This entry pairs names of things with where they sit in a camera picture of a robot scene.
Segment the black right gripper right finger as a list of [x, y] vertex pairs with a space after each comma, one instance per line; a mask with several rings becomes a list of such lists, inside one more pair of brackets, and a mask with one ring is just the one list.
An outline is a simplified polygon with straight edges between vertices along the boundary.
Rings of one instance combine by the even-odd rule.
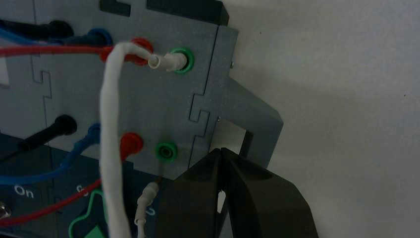
[[311, 209], [290, 181], [222, 148], [223, 183], [235, 238], [316, 238]]

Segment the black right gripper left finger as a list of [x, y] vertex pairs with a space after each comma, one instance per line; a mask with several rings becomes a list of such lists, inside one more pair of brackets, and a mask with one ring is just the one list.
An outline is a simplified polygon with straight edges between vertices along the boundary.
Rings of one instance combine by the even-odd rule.
[[159, 200], [157, 238], [214, 238], [221, 190], [221, 150], [214, 149], [169, 184]]

